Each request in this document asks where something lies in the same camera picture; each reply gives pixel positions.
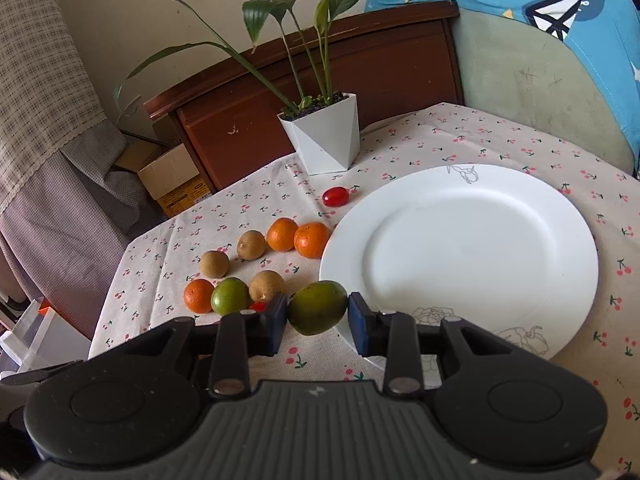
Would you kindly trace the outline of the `small red cherry tomato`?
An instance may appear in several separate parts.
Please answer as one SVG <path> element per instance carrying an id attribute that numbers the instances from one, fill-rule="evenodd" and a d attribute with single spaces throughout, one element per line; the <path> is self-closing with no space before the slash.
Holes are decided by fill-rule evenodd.
<path id="1" fill-rule="evenodd" d="M 255 301 L 254 304 L 250 306 L 250 310 L 255 311 L 257 313 L 265 312 L 269 307 L 268 301 Z"/>

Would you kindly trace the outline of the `green jujube fruit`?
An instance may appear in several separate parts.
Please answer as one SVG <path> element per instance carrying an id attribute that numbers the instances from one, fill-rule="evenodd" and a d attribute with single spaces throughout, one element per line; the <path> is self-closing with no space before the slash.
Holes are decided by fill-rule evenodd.
<path id="1" fill-rule="evenodd" d="M 239 278 L 225 278 L 215 287 L 210 304 L 217 314 L 225 316 L 247 309 L 252 300 L 247 284 Z"/>

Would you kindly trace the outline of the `brown longan fruit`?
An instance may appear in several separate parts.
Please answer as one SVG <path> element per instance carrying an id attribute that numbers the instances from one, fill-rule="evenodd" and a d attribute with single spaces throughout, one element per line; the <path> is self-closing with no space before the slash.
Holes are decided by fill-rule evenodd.
<path id="1" fill-rule="evenodd" d="M 276 271 L 263 270 L 250 280 L 248 292 L 254 302 L 270 302 L 274 296 L 285 292 L 285 281 Z"/>
<path id="2" fill-rule="evenodd" d="M 244 232 L 236 243 L 236 254 L 242 260 L 259 259 L 267 250 L 267 242 L 261 232 L 249 230 Z"/>
<path id="3" fill-rule="evenodd" d="M 230 260 L 225 252 L 208 250 L 201 255 L 200 272 L 206 278 L 223 278 L 230 269 Z"/>

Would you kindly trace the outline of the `orange tangerine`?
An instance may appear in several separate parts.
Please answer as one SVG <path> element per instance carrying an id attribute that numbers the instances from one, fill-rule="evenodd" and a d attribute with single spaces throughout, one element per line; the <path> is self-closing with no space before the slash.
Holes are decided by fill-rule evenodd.
<path id="1" fill-rule="evenodd" d="M 294 248 L 298 224 L 290 218 L 279 218 L 270 226 L 265 236 L 268 246 L 275 252 L 289 252 Z"/>
<path id="2" fill-rule="evenodd" d="M 320 259 L 331 234 L 331 230 L 321 222 L 303 224 L 295 231 L 294 248 L 307 259 Z"/>
<path id="3" fill-rule="evenodd" d="M 182 299 L 188 310 L 195 314 L 206 314 L 212 310 L 212 295 L 215 286 L 204 278 L 190 281 L 183 289 Z"/>

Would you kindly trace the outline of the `green-brown jujube fruit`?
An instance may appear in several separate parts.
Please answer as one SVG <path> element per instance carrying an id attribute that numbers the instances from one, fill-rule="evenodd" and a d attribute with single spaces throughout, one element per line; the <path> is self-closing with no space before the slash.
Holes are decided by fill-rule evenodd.
<path id="1" fill-rule="evenodd" d="M 334 327 L 348 308 L 344 287 L 334 281 L 311 283 L 288 303 L 288 322 L 304 336 L 319 335 Z"/>

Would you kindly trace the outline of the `cherry print tablecloth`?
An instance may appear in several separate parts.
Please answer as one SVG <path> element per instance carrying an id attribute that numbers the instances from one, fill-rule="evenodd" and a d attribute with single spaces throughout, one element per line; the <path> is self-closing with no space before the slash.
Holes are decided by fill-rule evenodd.
<path id="1" fill-rule="evenodd" d="M 141 235 L 126 249 L 108 291 L 90 351 L 100 354 L 186 314 L 183 289 L 200 276 L 208 250 L 233 254 L 248 230 L 280 218 L 335 226 L 343 208 L 321 196 L 341 186 L 359 204 L 414 172 L 444 167 L 469 184 L 480 165 L 530 174 L 574 205 L 597 245 L 600 281 L 584 326 L 554 356 L 592 382 L 608 404 L 594 460 L 602 469 L 639 467 L 639 185 L 624 170 L 570 142 L 478 110 L 439 104 L 374 128 L 348 171 L 311 177 L 282 157 Z"/>

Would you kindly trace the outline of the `white round plate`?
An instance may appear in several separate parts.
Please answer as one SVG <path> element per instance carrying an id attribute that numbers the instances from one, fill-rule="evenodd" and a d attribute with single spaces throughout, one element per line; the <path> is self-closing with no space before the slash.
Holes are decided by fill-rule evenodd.
<path id="1" fill-rule="evenodd" d="M 436 325 L 457 316 L 549 359 L 597 295 L 589 226 L 558 190 L 500 166 L 425 169 L 386 183 L 338 222 L 319 275 L 373 310 Z"/>

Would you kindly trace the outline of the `cardboard box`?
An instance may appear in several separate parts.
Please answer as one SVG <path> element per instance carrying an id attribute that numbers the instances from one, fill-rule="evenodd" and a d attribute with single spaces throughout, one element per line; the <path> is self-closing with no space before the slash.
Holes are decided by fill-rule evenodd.
<path id="1" fill-rule="evenodd" d="M 174 148 L 129 139 L 114 166 L 136 174 L 168 218 L 212 195 L 183 144 Z"/>

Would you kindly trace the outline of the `dark wooden headboard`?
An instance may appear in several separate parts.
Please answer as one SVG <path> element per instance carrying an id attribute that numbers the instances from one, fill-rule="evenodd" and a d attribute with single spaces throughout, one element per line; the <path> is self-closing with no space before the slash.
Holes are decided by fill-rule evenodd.
<path id="1" fill-rule="evenodd" d="M 360 127 L 433 104 L 464 101 L 452 0 L 409 3 L 340 18 L 329 51 L 335 89 L 356 94 Z M 144 107 L 168 116 L 209 189 L 217 192 L 291 154 L 278 121 L 282 102 L 227 58 L 154 96 Z"/>

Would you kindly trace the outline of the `white geometric plant pot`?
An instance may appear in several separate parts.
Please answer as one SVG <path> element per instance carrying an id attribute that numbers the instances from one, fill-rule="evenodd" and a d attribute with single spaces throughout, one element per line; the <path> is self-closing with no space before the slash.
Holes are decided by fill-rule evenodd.
<path id="1" fill-rule="evenodd" d="M 357 97 L 346 98 L 295 120 L 279 122 L 302 162 L 306 174 L 334 174 L 349 170 L 360 151 Z"/>

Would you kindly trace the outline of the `checkered curtain fabric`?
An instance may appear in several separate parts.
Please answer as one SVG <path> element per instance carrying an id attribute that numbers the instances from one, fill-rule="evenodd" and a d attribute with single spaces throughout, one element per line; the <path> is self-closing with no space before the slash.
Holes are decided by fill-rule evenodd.
<path id="1" fill-rule="evenodd" d="M 163 220 L 105 116 L 56 0 L 1 0 L 1 255 L 91 337 L 120 258 Z"/>

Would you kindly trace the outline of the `green sofa cushion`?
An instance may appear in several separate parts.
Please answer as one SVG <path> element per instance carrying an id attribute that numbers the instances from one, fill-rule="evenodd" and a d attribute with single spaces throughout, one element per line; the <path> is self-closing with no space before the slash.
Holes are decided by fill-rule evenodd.
<path id="1" fill-rule="evenodd" d="M 464 102 L 634 173 L 634 155 L 574 53 L 535 27 L 462 9 L 452 24 Z"/>

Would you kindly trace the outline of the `green leafy plant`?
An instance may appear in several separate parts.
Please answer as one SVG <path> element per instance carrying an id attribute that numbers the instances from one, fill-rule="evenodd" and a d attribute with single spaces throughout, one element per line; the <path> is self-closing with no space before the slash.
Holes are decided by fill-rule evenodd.
<path id="1" fill-rule="evenodd" d="M 309 115 L 316 110 L 322 110 L 322 108 L 326 108 L 346 98 L 344 93 L 336 90 L 333 85 L 329 54 L 330 31 L 333 23 L 347 11 L 352 10 L 360 0 L 318 1 L 314 9 L 314 26 L 312 26 L 314 39 L 317 41 L 318 58 L 312 55 L 310 41 L 305 37 L 303 29 L 299 25 L 299 20 L 294 11 L 294 6 L 297 1 L 298 0 L 246 0 L 242 4 L 243 24 L 247 35 L 250 37 L 253 50 L 258 48 L 259 38 L 267 21 L 273 20 L 278 24 L 286 58 L 288 59 L 288 64 L 290 64 L 295 88 L 297 90 L 297 98 L 295 100 L 285 96 L 248 58 L 232 47 L 232 45 L 209 24 L 207 24 L 205 28 L 213 35 L 211 40 L 188 42 L 187 44 L 178 44 L 178 46 L 163 48 L 137 65 L 126 78 L 130 80 L 141 74 L 149 66 L 179 52 L 199 47 L 212 47 L 228 54 L 229 58 L 232 58 L 233 61 L 240 64 L 247 73 L 254 76 L 263 84 L 283 104 L 283 113 L 286 119 L 297 119 Z M 286 39 L 284 30 L 285 20 L 291 20 L 293 22 L 296 36 L 302 43 L 304 52 L 307 55 L 312 74 L 319 89 L 319 93 L 316 96 L 306 92 L 303 88 L 298 70 L 293 61 L 292 49 Z"/>

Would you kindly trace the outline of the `blue printed blanket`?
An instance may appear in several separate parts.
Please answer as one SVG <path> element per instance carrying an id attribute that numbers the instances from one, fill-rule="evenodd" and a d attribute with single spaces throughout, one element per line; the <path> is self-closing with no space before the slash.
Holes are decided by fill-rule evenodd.
<path id="1" fill-rule="evenodd" d="M 377 11 L 445 0 L 368 0 Z M 510 18 L 560 40 L 610 108 L 639 167 L 639 12 L 632 0 L 452 0 L 464 10 Z"/>

